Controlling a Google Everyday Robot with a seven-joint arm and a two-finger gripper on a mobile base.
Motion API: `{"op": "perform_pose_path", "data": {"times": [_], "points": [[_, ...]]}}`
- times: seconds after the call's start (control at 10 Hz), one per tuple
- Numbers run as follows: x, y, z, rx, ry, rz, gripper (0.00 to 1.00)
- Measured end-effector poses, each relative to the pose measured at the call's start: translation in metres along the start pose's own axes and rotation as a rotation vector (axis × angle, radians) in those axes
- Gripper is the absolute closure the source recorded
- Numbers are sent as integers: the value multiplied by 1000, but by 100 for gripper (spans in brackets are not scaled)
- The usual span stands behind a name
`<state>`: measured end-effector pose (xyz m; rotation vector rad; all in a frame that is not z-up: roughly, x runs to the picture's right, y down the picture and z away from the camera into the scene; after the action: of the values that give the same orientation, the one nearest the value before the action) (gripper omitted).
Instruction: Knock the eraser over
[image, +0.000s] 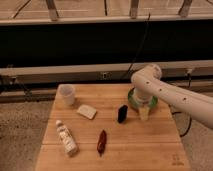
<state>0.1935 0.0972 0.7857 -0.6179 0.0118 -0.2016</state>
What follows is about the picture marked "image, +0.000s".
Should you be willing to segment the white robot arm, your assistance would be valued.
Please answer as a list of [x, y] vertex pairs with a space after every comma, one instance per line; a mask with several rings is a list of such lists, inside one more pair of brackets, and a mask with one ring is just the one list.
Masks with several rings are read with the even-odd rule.
[[155, 96], [213, 130], [213, 98], [167, 84], [161, 81], [161, 76], [157, 64], [136, 71], [131, 76], [133, 104], [137, 107], [148, 105]]

